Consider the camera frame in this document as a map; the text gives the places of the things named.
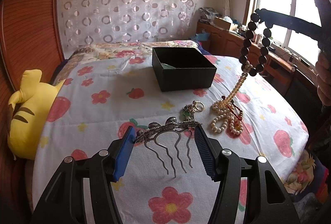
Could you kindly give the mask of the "person's right hand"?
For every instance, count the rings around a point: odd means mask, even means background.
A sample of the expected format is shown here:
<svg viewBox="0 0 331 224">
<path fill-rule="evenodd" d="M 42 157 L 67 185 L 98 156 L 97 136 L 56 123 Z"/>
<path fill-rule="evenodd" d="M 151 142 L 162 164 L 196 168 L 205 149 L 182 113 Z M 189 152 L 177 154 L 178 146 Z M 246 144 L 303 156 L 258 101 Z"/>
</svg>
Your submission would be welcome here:
<svg viewBox="0 0 331 224">
<path fill-rule="evenodd" d="M 318 61 L 315 64 L 317 70 L 317 92 L 325 106 L 331 106 L 331 72 L 330 62 L 323 52 L 319 53 Z"/>
</svg>

